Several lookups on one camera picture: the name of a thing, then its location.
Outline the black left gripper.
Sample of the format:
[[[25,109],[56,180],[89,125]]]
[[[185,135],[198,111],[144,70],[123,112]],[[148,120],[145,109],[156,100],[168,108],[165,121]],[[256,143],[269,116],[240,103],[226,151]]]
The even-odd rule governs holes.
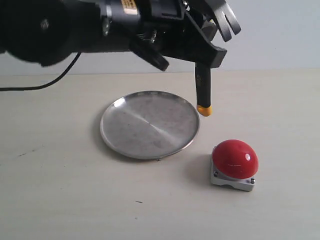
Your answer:
[[[218,28],[189,0],[104,0],[100,5],[108,34],[99,41],[102,53],[133,52],[165,71],[170,57],[221,66],[227,50],[212,44]]]

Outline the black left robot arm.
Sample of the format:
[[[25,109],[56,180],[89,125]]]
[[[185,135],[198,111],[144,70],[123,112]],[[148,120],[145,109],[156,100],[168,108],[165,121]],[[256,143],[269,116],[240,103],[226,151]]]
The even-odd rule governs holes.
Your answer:
[[[227,51],[180,0],[3,0],[0,48],[43,67],[72,53],[132,52],[161,71],[167,58],[221,65]]]

